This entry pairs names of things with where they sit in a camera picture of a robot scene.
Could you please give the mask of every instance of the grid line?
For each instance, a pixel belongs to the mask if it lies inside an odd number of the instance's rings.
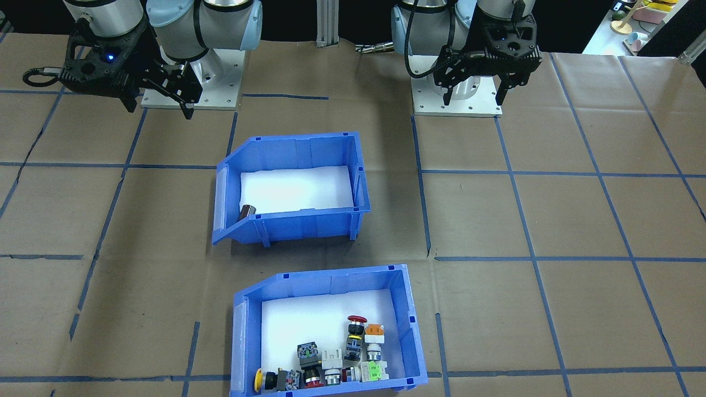
[[[49,126],[49,121],[52,119],[52,116],[54,116],[54,113],[56,112],[56,108],[59,106],[59,101],[61,101],[61,97],[64,95],[65,90],[66,90],[65,88],[62,88],[59,91],[59,94],[56,96],[54,104],[52,105],[52,108],[49,110],[49,114],[47,115],[47,118],[44,120],[44,124],[42,125],[42,129],[40,129],[40,132],[37,134],[37,138],[35,138],[34,142],[32,142],[32,146],[30,146],[30,149],[27,152],[27,155],[25,156],[24,161],[22,161],[22,163],[16,165],[16,166],[19,166],[20,169],[17,171],[17,177],[15,178],[15,182],[12,183],[12,187],[10,188],[10,191],[7,193],[7,196],[5,196],[5,201],[3,201],[2,206],[0,206],[0,218],[2,218],[2,216],[5,214],[5,210],[7,210],[7,207],[10,205],[10,200],[12,199],[12,196],[15,194],[15,190],[17,190],[17,186],[20,184],[20,177],[22,176],[22,171],[25,169],[25,166],[27,165],[27,162],[30,159],[32,152],[34,151],[35,146],[37,146],[37,143],[39,142],[40,138],[42,137],[42,135],[44,135],[44,132],[47,130],[47,126]]]
[[[669,361],[671,362],[671,366],[674,370],[674,374],[676,375],[677,381],[679,382],[679,386],[681,387],[681,390],[684,394],[684,397],[689,397],[689,392],[686,389],[686,385],[684,384],[684,380],[682,379],[681,373],[677,367],[676,359],[674,358],[674,354],[671,351],[671,347],[669,346],[669,342],[667,341],[666,336],[664,335],[664,332],[662,330],[662,324],[660,323],[659,318],[657,317],[657,311],[654,309],[654,305],[652,304],[652,299],[650,299],[650,294],[647,291],[647,286],[645,285],[645,281],[642,279],[642,274],[640,273],[640,269],[638,268],[638,263],[635,260],[635,257],[633,255],[633,250],[632,250],[632,248],[630,248],[630,242],[628,241],[627,234],[626,234],[625,230],[623,229],[623,224],[621,223],[620,218],[618,217],[618,212],[615,208],[615,205],[613,204],[613,200],[611,199],[610,193],[608,192],[608,187],[606,186],[606,182],[605,182],[603,176],[600,175],[598,162],[596,161],[596,158],[593,156],[593,151],[591,150],[591,145],[589,144],[588,138],[586,137],[586,133],[584,132],[583,125],[581,124],[581,121],[579,120],[578,114],[576,113],[576,109],[574,108],[573,101],[571,100],[571,97],[569,96],[568,91],[566,90],[566,85],[565,85],[564,80],[561,76],[561,73],[559,72],[559,69],[556,65],[554,55],[550,54],[549,58],[551,60],[552,66],[554,67],[554,71],[556,72],[556,75],[559,79],[559,84],[561,85],[561,89],[564,92],[564,95],[566,96],[566,100],[568,101],[569,107],[571,108],[571,112],[573,113],[574,120],[576,121],[576,125],[578,126],[579,132],[581,133],[581,138],[583,139],[584,144],[586,145],[588,155],[591,157],[591,162],[593,163],[593,167],[596,170],[596,173],[599,174],[598,180],[601,183],[601,188],[603,189],[606,200],[608,201],[608,205],[610,206],[611,212],[613,213],[613,217],[614,217],[615,222],[618,226],[618,230],[621,233],[623,243],[625,244],[625,248],[628,251],[628,256],[630,257],[630,261],[633,264],[633,270],[635,271],[635,275],[638,278],[638,283],[640,284],[640,288],[642,289],[642,293],[645,296],[645,301],[647,302],[647,306],[650,309],[650,314],[652,315],[652,319],[654,320],[654,325],[657,327],[659,335],[662,338],[662,343],[664,345],[664,349],[665,349],[667,355],[669,356]]]
[[[451,397],[451,385],[448,381],[448,365],[446,363],[446,346],[443,340],[443,327],[441,326],[441,314],[436,314],[436,336],[439,341],[439,357],[441,358],[441,378],[443,379],[443,390],[445,397]]]
[[[423,174],[480,174],[480,175],[509,175],[503,170],[422,170]],[[706,179],[706,174],[641,174],[636,172],[564,172],[564,171],[515,171],[515,175],[542,175],[557,177],[625,177],[625,178],[701,178]]]
[[[184,375],[184,385],[181,388],[181,397],[189,395],[189,382],[191,381],[191,370],[193,369],[193,359],[196,356],[196,343],[198,342],[198,330],[201,328],[201,322],[193,323],[193,334],[191,335],[191,347],[189,348],[189,361],[186,364],[186,373]]]
[[[440,262],[513,262],[531,261],[531,256],[435,256],[435,260]],[[638,262],[688,262],[706,263],[706,258],[678,258],[678,257],[654,257],[654,256],[536,256],[539,262],[569,262],[569,261],[631,261]]]
[[[20,167],[21,162],[0,162],[0,167]],[[68,168],[122,168],[125,164],[84,163],[84,162],[28,162],[26,167],[68,167]],[[167,170],[215,170],[215,165],[179,165],[179,164],[130,164],[128,168],[160,168]]]
[[[310,95],[292,95],[292,94],[242,94],[243,97],[253,98],[289,98],[289,99],[306,99],[306,100],[329,100],[329,97],[317,97]]]
[[[672,367],[607,367],[607,368],[567,368],[569,375],[592,374],[645,374],[674,373]],[[706,367],[679,367],[681,372],[706,373]],[[440,372],[427,372],[429,378],[442,377]],[[561,375],[560,369],[518,369],[510,371],[450,371],[449,378],[479,378],[479,377],[537,377]],[[157,375],[153,377],[91,377],[77,375],[56,375],[45,377],[0,377],[0,384],[22,383],[88,383],[88,382],[145,382],[145,381],[229,381],[230,374],[208,375]]]
[[[0,258],[9,259],[47,259],[50,261],[80,261],[83,255],[52,255],[52,254],[0,254]]]
[[[43,94],[43,95],[58,95],[59,91],[50,90],[0,90],[0,94]]]
[[[628,68],[626,68],[623,60],[620,57],[618,57],[618,61],[620,62],[620,65],[623,67],[623,70],[625,71],[625,75],[627,75],[628,80],[630,81],[630,84],[633,86],[633,90],[635,90],[635,94],[637,94],[638,99],[640,99],[642,106],[645,108],[645,112],[647,113],[647,116],[650,117],[650,121],[652,122],[652,125],[654,126],[654,130],[657,132],[657,135],[659,136],[659,140],[662,142],[662,145],[664,145],[664,149],[666,150],[667,154],[669,155],[669,159],[672,161],[672,163],[674,164],[674,168],[676,168],[677,173],[681,177],[681,181],[684,182],[684,186],[686,186],[686,190],[689,192],[691,199],[694,200],[694,203],[696,203],[696,206],[699,208],[699,212],[701,213],[701,218],[704,218],[704,220],[706,220],[706,214],[704,214],[704,210],[703,210],[703,208],[701,208],[701,205],[699,204],[699,200],[696,199],[696,195],[694,194],[694,191],[691,189],[691,186],[689,186],[689,182],[686,180],[684,173],[682,173],[681,167],[679,167],[679,164],[676,162],[676,158],[674,157],[674,154],[671,152],[671,149],[669,148],[669,145],[667,144],[666,139],[664,139],[664,135],[662,134],[662,130],[659,129],[659,126],[657,125],[657,121],[654,120],[654,117],[652,116],[652,112],[650,111],[650,108],[647,106],[645,99],[642,97],[642,93],[640,93],[640,89],[638,88],[637,84],[635,84],[635,81],[633,80],[633,77],[630,75],[630,72],[628,71]]]
[[[235,126],[238,124],[238,112],[233,113],[233,122],[230,125],[230,136],[228,138],[228,148],[225,151],[226,157],[230,154],[231,150],[233,150],[233,140],[235,139]]]
[[[414,153],[417,157],[417,177],[419,178],[419,195],[421,196],[421,217],[424,221],[424,237],[426,238],[426,255],[431,252],[431,233],[429,232],[429,217],[426,212],[426,197],[424,195],[424,177],[421,170],[421,155],[419,154],[419,137],[417,135],[417,121],[412,115],[412,135],[414,137]]]
[[[542,281],[542,274],[539,272],[539,264],[537,263],[536,255],[534,254],[534,245],[532,244],[532,237],[530,236],[530,229],[527,226],[527,219],[525,217],[525,210],[522,208],[522,200],[520,199],[520,191],[517,188],[517,182],[515,181],[515,173],[513,172],[513,166],[510,162],[510,155],[508,154],[508,148],[505,145],[505,139],[503,137],[503,129],[500,127],[500,121],[495,118],[495,127],[498,130],[498,137],[500,138],[500,145],[503,148],[503,156],[505,157],[505,163],[508,166],[508,174],[510,176],[510,183],[513,185],[513,193],[515,195],[515,201],[517,201],[517,210],[520,213],[520,221],[522,222],[522,229],[525,232],[525,239],[527,240],[527,248],[529,249],[530,260],[532,261],[532,267],[534,269],[534,277],[537,279],[537,286],[539,287],[539,294],[542,296],[542,304],[544,305],[544,313],[546,315],[546,320],[549,323],[549,331],[551,333],[551,339],[554,343],[554,350],[556,351],[556,358],[559,361],[559,369],[561,370],[561,378],[564,382],[564,389],[566,390],[567,397],[572,397],[571,385],[569,383],[569,377],[566,373],[566,365],[564,363],[564,357],[561,354],[561,346],[559,345],[559,338],[556,335],[556,328],[554,327],[554,319],[551,316],[551,309],[549,307],[549,301],[546,298],[546,291],[544,289],[544,282]]]
[[[125,165],[123,166],[123,172],[120,175],[120,182],[115,188],[115,193],[113,194],[113,200],[110,203],[110,209],[105,217],[105,222],[103,223],[103,229],[98,238],[98,244],[95,248],[95,253],[93,254],[93,260],[91,261],[90,267],[88,268],[88,274],[86,274],[86,279],[83,283],[83,290],[81,291],[81,296],[78,300],[78,310],[73,315],[73,321],[71,322],[71,328],[68,330],[68,336],[73,340],[73,335],[76,332],[76,327],[78,326],[78,320],[80,318],[81,311],[83,310],[83,305],[85,303],[86,297],[88,296],[88,287],[90,286],[91,278],[93,277],[93,271],[95,270],[96,263],[98,262],[98,257],[100,256],[100,249],[103,245],[103,240],[108,233],[108,227],[110,226],[110,220],[113,217],[113,211],[115,211],[115,206],[118,202],[118,197],[120,196],[120,191],[123,188],[123,183],[125,182],[125,176],[129,169],[130,161],[132,161],[132,156],[135,153],[135,147],[137,146],[137,141],[140,138],[140,132],[145,123],[145,118],[147,117],[147,109],[143,109],[142,117],[140,118],[140,124],[137,126],[137,131],[135,132],[135,138],[133,139],[132,146],[130,146],[130,151],[125,159]]]
[[[0,161],[0,167],[20,167],[23,163],[19,161]],[[124,164],[119,163],[95,163],[95,162],[27,162],[26,167],[86,167],[86,168],[122,168]],[[174,170],[215,170],[215,165],[180,165],[180,164],[130,164],[130,168],[166,168]],[[422,174],[490,174],[509,175],[503,170],[421,170]],[[629,177],[629,178],[693,178],[706,179],[706,174],[638,174],[619,172],[563,172],[563,171],[515,171],[515,175],[540,175],[557,177]]]

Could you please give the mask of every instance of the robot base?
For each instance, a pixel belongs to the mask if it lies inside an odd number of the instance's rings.
[[[245,51],[235,49],[214,50],[222,61],[223,74],[213,81],[203,81],[201,100],[194,104],[196,110],[235,110],[240,98],[240,85],[245,69]],[[155,90],[145,90],[142,107],[148,109],[179,109],[171,98]]]
[[[409,58],[409,66],[415,73],[427,71],[436,61],[435,56],[414,55]],[[448,106],[437,92],[438,88],[426,78],[412,79],[412,99],[414,113],[420,116],[452,117],[497,117],[502,115],[502,106],[495,102],[496,86],[492,77],[480,77],[480,83],[473,96],[464,100],[452,99]]]

